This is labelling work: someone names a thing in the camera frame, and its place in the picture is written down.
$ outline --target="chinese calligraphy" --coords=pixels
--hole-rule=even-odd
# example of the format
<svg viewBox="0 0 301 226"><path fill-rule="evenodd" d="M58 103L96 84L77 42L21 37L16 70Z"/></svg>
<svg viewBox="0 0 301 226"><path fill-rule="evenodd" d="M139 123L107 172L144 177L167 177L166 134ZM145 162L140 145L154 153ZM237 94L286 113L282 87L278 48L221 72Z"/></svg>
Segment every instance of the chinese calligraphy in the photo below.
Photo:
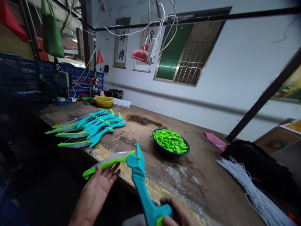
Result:
<svg viewBox="0 0 301 226"><path fill-rule="evenodd" d="M150 40L149 40L149 44L150 44L151 41L153 40L154 34L155 34L154 30L151 30L151 31L150 31Z"/></svg>
<svg viewBox="0 0 301 226"><path fill-rule="evenodd" d="M120 36L120 41L123 41L123 44L124 44L124 41L125 41L125 39L127 38L124 34L126 34L126 30L125 31L122 31L121 32L121 36Z"/></svg>
<svg viewBox="0 0 301 226"><path fill-rule="evenodd" d="M120 60L122 60L122 61L123 61L123 58L125 57L124 53L125 53L125 51L124 51L124 49L122 49L122 50L120 51L120 53L119 53L119 56L118 56L118 58L119 58Z"/></svg>

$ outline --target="cardboard box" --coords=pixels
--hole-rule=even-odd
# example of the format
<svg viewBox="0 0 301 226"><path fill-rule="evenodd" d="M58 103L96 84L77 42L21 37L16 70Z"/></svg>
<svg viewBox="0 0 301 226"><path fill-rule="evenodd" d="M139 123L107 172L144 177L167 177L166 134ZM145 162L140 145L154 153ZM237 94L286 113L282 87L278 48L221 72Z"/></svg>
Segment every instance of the cardboard box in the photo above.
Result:
<svg viewBox="0 0 301 226"><path fill-rule="evenodd" d="M281 122L279 125L283 125L293 121L294 119L287 119ZM254 143L261 147L269 155L278 151L286 146L301 141L301 135L281 128L279 126L271 129L266 134L258 138Z"/></svg>

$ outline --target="hand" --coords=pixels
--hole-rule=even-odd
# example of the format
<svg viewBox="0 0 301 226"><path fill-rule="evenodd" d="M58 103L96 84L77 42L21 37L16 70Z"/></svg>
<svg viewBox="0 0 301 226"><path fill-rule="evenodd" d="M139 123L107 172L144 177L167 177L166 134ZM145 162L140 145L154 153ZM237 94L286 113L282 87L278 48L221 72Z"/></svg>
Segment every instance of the hand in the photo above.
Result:
<svg viewBox="0 0 301 226"><path fill-rule="evenodd" d="M173 211L173 219L165 216L163 217L164 226L193 226L195 222L191 219L189 213L184 210L178 201L173 196L164 196L160 199L161 205L169 204Z"/></svg>
<svg viewBox="0 0 301 226"><path fill-rule="evenodd" d="M94 224L113 183L119 176L119 165L120 163L103 171L99 165L96 166L96 172L82 190L69 226Z"/></svg>

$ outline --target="green window pane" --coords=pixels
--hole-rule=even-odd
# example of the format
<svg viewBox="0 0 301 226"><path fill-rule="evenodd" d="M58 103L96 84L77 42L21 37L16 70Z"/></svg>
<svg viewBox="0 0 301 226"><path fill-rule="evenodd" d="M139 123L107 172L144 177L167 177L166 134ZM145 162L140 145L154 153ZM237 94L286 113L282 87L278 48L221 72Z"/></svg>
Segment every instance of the green window pane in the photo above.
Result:
<svg viewBox="0 0 301 226"><path fill-rule="evenodd" d="M184 45L188 40L193 24L179 25L177 33L171 43L162 52L160 65L157 71L157 78L172 80L175 74L180 56L182 54ZM169 43L176 31L176 26L171 27L171 31L165 41L164 47ZM164 37L166 37L168 29L165 30Z"/></svg>

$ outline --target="black container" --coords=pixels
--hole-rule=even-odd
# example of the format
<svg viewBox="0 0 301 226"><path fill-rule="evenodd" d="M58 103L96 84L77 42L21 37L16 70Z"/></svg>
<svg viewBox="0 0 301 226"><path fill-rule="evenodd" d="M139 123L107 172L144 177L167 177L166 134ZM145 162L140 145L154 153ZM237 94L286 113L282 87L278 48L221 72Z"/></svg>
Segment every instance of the black container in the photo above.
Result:
<svg viewBox="0 0 301 226"><path fill-rule="evenodd" d="M156 130L161 130L161 129L155 129L153 132L152 132L152 135L153 135L153 143L154 143L154 148L156 149L156 151L164 158L166 159L178 159L180 158L181 156L183 155L187 155L189 152L190 152L190 146L188 144L188 142L182 137L183 141L185 142L185 144L187 145L188 149L187 149L187 152L183 153L183 154L178 154L178 153L174 153L174 152L171 152L165 148L163 148L161 145L158 144L158 142L155 140L154 138L154 132Z"/></svg>

